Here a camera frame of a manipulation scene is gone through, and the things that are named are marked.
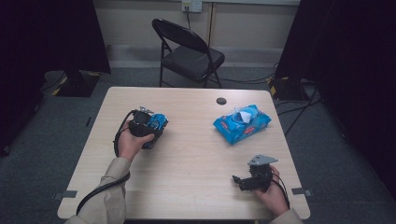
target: gray carpet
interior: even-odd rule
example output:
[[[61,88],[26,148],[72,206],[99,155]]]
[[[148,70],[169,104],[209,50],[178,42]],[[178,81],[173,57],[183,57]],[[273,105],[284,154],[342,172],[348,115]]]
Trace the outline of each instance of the gray carpet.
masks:
[[[252,80],[273,72],[272,68],[224,67],[219,75]],[[48,73],[45,87],[61,74]],[[156,87],[158,74],[159,68],[115,68],[112,75],[102,75],[90,98],[53,97],[56,86],[43,91],[40,109],[10,145],[10,155],[0,158],[0,223],[63,223],[57,217],[60,201],[52,196],[67,188],[107,89]],[[171,73],[165,78],[178,87],[201,87]],[[222,84],[225,89],[268,90],[264,83],[223,80]],[[209,88],[216,87],[209,83]],[[313,89],[307,86],[309,94]],[[282,112],[302,105],[290,102],[276,109]],[[279,116],[285,131],[299,112]],[[342,134],[337,119],[319,102],[304,111],[286,136],[302,185],[313,192],[307,198],[311,217],[304,223],[396,223],[395,202]]]

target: chair seat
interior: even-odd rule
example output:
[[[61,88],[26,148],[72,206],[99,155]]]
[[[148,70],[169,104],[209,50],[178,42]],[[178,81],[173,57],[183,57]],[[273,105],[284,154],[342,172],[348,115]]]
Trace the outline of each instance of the chair seat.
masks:
[[[216,70],[224,63],[224,54],[215,49],[209,49],[209,51],[212,56],[214,69]],[[208,73],[209,59],[207,56],[199,51],[183,46],[179,46],[163,57],[161,63],[167,69],[196,82],[203,82],[206,76],[211,75]]]

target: hand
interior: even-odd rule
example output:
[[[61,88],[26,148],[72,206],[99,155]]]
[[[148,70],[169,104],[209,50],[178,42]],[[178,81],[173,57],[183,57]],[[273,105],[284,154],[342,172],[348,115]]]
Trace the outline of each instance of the hand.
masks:
[[[273,171],[273,179],[279,183],[279,171],[270,165]],[[255,189],[254,193],[262,200],[267,208],[276,216],[279,217],[289,210],[286,204],[285,196],[278,185],[271,181],[270,187],[266,192]]]
[[[134,156],[140,151],[140,149],[142,149],[143,144],[154,138],[154,133],[144,137],[136,137],[131,134],[129,129],[127,129],[128,127],[129,120],[127,120],[122,127],[124,131],[121,133],[119,139],[119,157],[132,162]]]

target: person's left hand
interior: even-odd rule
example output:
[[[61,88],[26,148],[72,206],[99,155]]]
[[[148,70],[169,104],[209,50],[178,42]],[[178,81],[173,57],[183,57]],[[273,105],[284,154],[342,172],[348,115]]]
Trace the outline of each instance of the person's left hand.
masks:
[[[119,139],[119,157],[132,162],[134,156],[142,149],[142,146],[154,138],[154,133],[144,137],[133,136],[128,129],[129,122],[129,120],[126,120],[122,127],[124,131],[121,133]]]

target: black folding chair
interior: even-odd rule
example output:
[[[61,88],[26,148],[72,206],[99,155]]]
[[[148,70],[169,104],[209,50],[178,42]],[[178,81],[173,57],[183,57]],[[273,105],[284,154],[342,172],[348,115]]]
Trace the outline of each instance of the black folding chair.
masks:
[[[209,48],[195,32],[170,21],[154,19],[152,27],[162,41],[160,87],[163,83],[172,87],[163,81],[165,67],[195,82],[204,82],[204,88],[208,80],[222,88],[216,70],[224,63],[223,53]],[[179,47],[172,50],[165,39],[179,44]],[[215,74],[216,81],[209,79],[212,74]]]

